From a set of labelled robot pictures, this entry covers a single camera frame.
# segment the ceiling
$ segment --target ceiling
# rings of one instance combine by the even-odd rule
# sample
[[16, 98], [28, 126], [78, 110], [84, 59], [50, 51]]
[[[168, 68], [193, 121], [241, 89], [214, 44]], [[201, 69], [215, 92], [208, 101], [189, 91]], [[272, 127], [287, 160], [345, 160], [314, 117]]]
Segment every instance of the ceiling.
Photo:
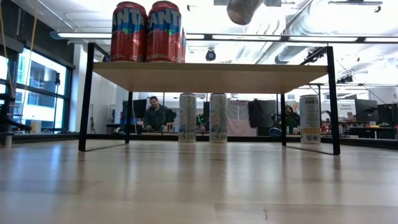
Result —
[[[60, 32], [111, 32], [112, 12], [122, 0], [13, 0], [27, 12]], [[214, 34], [290, 34], [290, 35], [397, 35], [397, 0], [380, 0], [381, 10], [374, 6], [336, 6], [330, 0], [312, 0], [293, 23], [291, 19], [310, 0], [282, 0], [282, 7], [261, 5], [251, 23], [239, 26], [230, 21], [225, 0], [174, 0], [180, 7], [183, 26], [188, 33]], [[137, 0], [147, 12], [156, 0]], [[109, 50], [110, 40], [96, 40]], [[336, 70], [339, 76], [360, 74], [358, 80], [368, 82], [365, 74], [380, 64], [395, 66], [396, 45], [335, 44]], [[215, 50], [214, 63], [300, 63], [308, 46], [260, 42], [189, 41], [186, 61], [207, 63], [207, 50]]]

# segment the fluorescent light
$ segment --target fluorescent light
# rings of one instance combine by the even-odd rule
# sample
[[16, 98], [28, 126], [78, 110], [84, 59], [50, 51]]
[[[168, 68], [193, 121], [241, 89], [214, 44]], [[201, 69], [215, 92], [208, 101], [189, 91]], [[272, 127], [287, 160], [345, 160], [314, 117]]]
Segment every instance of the fluorescent light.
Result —
[[201, 34], [187, 34], [187, 40], [189, 39], [204, 39], [205, 35]]
[[271, 35], [213, 35], [213, 38], [220, 40], [280, 40], [280, 36]]
[[60, 39], [110, 39], [110, 33], [57, 33]]
[[365, 42], [395, 42], [398, 43], [398, 37], [367, 37]]
[[291, 41], [302, 41], [302, 42], [355, 42], [357, 37], [311, 37], [311, 36], [302, 36], [302, 37], [290, 37]]

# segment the desk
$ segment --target desk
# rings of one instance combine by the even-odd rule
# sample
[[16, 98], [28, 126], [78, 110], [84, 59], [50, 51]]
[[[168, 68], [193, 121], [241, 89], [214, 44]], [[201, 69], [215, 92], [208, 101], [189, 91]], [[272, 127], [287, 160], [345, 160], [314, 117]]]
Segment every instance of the desk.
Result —
[[359, 138], [372, 139], [395, 139], [394, 128], [350, 128], [352, 135], [358, 135]]

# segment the security camera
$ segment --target security camera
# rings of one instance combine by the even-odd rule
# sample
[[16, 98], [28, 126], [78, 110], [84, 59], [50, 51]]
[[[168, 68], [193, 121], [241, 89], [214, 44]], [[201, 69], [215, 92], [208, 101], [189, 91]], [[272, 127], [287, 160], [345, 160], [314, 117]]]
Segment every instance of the security camera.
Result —
[[216, 60], [216, 52], [214, 52], [214, 49], [209, 49], [206, 53], [206, 60], [208, 62]]

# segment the man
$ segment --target man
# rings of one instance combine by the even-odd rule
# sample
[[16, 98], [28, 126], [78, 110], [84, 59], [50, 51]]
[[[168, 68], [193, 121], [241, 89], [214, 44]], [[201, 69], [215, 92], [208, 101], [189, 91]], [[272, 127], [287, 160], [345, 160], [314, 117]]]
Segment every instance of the man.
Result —
[[168, 108], [159, 104], [156, 96], [149, 98], [150, 108], [145, 112], [144, 126], [147, 129], [160, 131], [166, 124]]

